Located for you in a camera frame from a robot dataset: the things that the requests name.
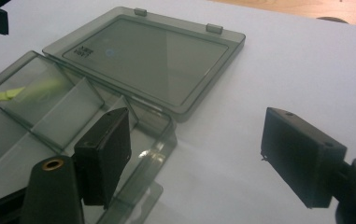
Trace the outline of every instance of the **open box lid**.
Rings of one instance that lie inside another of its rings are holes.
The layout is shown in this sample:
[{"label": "open box lid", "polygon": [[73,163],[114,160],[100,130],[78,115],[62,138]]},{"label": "open box lid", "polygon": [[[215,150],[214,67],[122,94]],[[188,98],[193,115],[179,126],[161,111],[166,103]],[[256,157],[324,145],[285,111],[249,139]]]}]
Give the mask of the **open box lid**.
[{"label": "open box lid", "polygon": [[184,121],[244,41],[220,26],[117,7],[43,52]]}]

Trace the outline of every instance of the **white table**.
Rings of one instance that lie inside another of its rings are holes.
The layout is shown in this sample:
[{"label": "white table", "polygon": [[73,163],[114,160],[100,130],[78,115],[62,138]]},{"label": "white table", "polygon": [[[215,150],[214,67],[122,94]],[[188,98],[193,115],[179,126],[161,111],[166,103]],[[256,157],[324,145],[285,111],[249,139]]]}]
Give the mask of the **white table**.
[{"label": "white table", "polygon": [[113,7],[222,25],[247,36],[192,117],[156,181],[164,194],[147,223],[335,223],[307,209],[261,161],[265,109],[289,110],[348,147],[356,158],[356,26],[204,0],[14,0],[10,34],[0,35],[0,72],[29,50],[41,52]]}]

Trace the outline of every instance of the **wooden floor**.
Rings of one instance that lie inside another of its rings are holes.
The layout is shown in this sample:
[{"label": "wooden floor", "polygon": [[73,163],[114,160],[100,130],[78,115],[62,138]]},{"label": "wooden floor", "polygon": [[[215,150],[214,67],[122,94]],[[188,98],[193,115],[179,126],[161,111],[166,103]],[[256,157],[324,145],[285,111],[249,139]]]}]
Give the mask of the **wooden floor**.
[{"label": "wooden floor", "polygon": [[356,0],[213,0],[309,18],[335,17],[356,25]]}]

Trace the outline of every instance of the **brass screw hole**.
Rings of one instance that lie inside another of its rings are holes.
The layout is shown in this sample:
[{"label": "brass screw hole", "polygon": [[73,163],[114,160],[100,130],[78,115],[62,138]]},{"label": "brass screw hole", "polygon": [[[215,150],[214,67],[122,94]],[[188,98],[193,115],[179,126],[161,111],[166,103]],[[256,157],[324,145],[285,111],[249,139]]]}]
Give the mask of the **brass screw hole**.
[{"label": "brass screw hole", "polygon": [[53,159],[43,163],[43,170],[53,171],[64,165],[64,161],[61,159]]}]

